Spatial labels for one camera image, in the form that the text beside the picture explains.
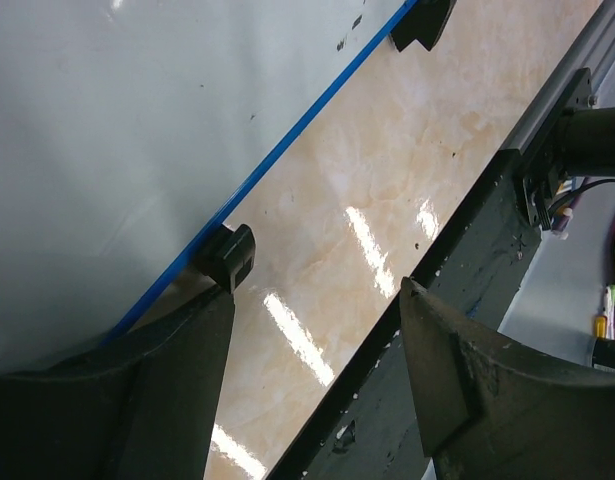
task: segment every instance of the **black cylinder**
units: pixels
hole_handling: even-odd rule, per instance
[[[615,108],[564,117],[557,151],[571,176],[615,177]]]

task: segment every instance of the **black bracket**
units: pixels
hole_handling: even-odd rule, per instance
[[[399,52],[414,40],[427,50],[434,48],[447,25],[456,0],[418,0],[391,31]]]
[[[523,153],[523,168],[515,178],[518,207],[532,227],[551,229],[548,212],[560,182],[567,176],[560,141],[563,121],[575,112],[591,108],[591,72],[578,70],[545,117]]]
[[[233,293],[254,266],[256,242],[247,225],[235,232],[221,225],[196,253],[191,264],[228,293]]]

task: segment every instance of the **wire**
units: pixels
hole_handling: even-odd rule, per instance
[[[549,210],[548,210],[549,218],[552,218],[560,207],[567,204],[569,201],[573,200],[578,195],[581,195],[585,193],[587,190],[597,187],[598,185],[604,185],[606,183],[615,183],[615,178],[605,178],[603,180],[596,180],[595,182],[586,183],[585,185],[581,185],[576,190],[572,190],[571,192],[566,193],[565,195],[563,195],[562,197],[560,197],[558,200],[556,200],[554,203],[551,204],[551,207],[549,207]]]

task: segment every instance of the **white panel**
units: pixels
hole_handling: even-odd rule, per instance
[[[0,1],[0,371],[115,325],[401,4]]]

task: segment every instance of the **marble floor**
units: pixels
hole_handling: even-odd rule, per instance
[[[240,204],[206,480],[265,477],[599,3],[461,0],[431,53],[384,41]]]

